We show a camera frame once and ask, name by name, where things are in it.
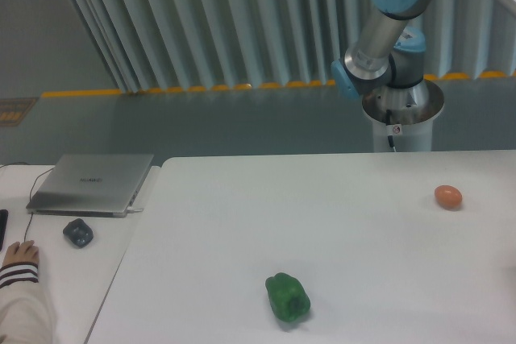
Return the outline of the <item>person's hand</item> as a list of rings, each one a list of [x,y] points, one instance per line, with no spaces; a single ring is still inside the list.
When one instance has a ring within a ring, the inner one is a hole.
[[[15,242],[7,247],[2,267],[17,264],[40,264],[39,248],[33,240]]]

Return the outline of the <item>white striped sleeve forearm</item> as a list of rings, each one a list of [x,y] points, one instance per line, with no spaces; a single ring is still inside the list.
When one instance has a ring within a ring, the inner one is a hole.
[[[1,268],[1,342],[52,343],[54,324],[38,265],[21,262]]]

